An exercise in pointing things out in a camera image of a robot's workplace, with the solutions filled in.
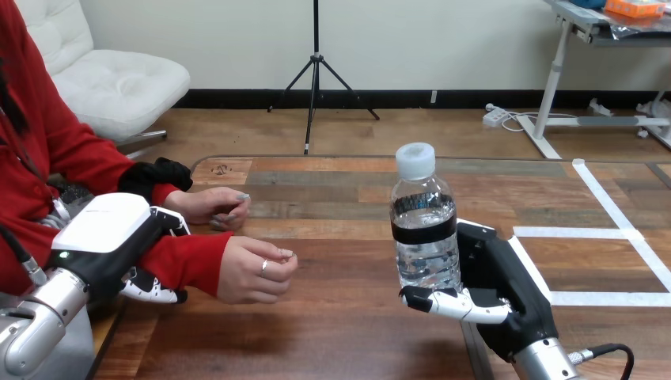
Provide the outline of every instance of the white leather chair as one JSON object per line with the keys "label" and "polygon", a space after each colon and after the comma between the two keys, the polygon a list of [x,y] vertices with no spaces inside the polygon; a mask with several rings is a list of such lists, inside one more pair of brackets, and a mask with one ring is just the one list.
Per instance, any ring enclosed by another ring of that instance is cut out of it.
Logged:
{"label": "white leather chair", "polygon": [[118,145],[143,134],[187,92],[187,70],[152,55],[93,50],[79,0],[15,0],[61,98],[96,135]]}

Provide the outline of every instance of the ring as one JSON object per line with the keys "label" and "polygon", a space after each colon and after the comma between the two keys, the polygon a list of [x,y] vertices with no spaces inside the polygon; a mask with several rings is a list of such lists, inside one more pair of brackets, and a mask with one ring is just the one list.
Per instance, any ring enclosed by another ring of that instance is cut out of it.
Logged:
{"label": "ring", "polygon": [[266,267],[268,266],[268,259],[266,259],[263,262],[263,265],[261,265],[261,278],[264,279],[263,275],[266,273]]}

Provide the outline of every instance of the floor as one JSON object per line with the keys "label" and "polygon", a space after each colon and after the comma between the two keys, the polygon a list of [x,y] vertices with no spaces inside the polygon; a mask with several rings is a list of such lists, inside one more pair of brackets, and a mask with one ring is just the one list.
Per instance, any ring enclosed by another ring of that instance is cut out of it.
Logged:
{"label": "floor", "polygon": [[[446,157],[542,158],[524,132],[489,128],[479,109],[380,109],[375,121],[363,110],[317,110],[311,154],[394,155],[405,143],[426,141]],[[192,165],[216,154],[303,154],[304,109],[172,109],[154,125],[169,133],[166,141],[129,146],[145,148],[137,157],[166,157]],[[632,128],[557,128],[546,137],[562,158],[589,161],[671,162],[671,152],[653,138],[639,139]]]}

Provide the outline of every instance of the tripod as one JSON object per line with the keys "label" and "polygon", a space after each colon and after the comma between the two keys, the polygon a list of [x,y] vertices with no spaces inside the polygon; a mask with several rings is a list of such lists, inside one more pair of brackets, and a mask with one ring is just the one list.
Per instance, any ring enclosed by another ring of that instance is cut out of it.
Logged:
{"label": "tripod", "polygon": [[356,101],[361,105],[363,108],[368,109],[368,112],[370,112],[371,115],[375,117],[375,120],[379,120],[380,116],[373,111],[371,107],[366,106],[363,101],[361,100],[361,97],[354,91],[345,81],[342,79],[338,73],[336,73],[329,65],[326,63],[324,60],[324,56],[319,54],[319,0],[313,0],[313,13],[314,13],[314,47],[315,47],[315,54],[310,56],[309,62],[303,67],[303,70],[301,70],[300,73],[294,78],[294,80],[289,84],[288,87],[284,90],[282,93],[282,96],[279,98],[277,103],[275,103],[275,106],[270,106],[268,108],[268,112],[272,112],[274,108],[277,108],[282,101],[284,100],[284,97],[286,94],[289,92],[291,87],[294,87],[296,82],[298,82],[298,79],[303,76],[303,74],[308,70],[310,65],[314,65],[314,70],[313,70],[313,86],[312,86],[312,91],[310,92],[310,110],[308,112],[308,130],[305,133],[305,152],[303,154],[307,154],[309,150],[309,144],[310,144],[310,128],[313,125],[313,117],[314,117],[314,111],[317,108],[317,97],[319,96],[319,65],[320,63],[324,65],[324,67],[327,68],[327,70],[331,71],[331,74],[340,81],[340,83],[345,86],[347,91],[356,99]]}

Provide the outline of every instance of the black label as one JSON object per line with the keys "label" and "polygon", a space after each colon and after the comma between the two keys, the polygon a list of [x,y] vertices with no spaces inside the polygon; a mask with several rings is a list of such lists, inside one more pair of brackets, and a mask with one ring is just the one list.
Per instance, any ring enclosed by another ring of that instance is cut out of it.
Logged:
{"label": "black label", "polygon": [[[397,199],[394,204],[396,215],[402,215],[413,210],[442,208],[445,203],[452,203],[453,198],[445,194],[438,196],[435,193],[414,194]],[[392,222],[392,235],[394,240],[401,244],[417,245],[435,243],[445,240],[457,232],[457,213],[452,218],[437,224],[423,228],[402,228]]]}

